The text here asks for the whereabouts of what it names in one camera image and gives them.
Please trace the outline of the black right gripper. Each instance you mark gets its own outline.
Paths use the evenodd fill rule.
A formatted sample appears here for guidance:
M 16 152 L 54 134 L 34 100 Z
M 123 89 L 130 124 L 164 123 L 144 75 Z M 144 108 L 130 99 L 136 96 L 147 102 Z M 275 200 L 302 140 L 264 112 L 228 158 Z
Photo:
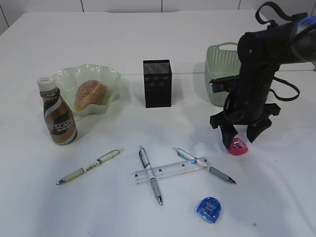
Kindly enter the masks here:
M 269 116 L 278 116 L 280 107 L 276 103 L 266 103 L 262 96 L 250 96 L 249 99 L 237 96 L 237 87 L 228 92 L 223 111 L 210 117 L 213 128 L 220 127 L 225 148 L 229 148 L 238 134 L 234 125 L 247 125 L 246 136 L 253 143 L 272 121 Z

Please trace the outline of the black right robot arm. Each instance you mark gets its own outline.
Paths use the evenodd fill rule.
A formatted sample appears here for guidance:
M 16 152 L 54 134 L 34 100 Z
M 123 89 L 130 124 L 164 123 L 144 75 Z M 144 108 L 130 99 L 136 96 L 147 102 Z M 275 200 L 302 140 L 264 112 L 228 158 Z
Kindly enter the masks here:
M 210 117 L 212 128 L 220 128 L 226 148 L 237 135 L 235 125 L 246 125 L 253 142 L 272 125 L 280 107 L 266 102 L 275 73 L 283 64 L 312 62 L 316 59 L 316 18 L 308 16 L 266 30 L 247 32 L 237 44 L 241 62 L 238 75 L 212 79 L 211 91 L 228 92 L 223 111 Z

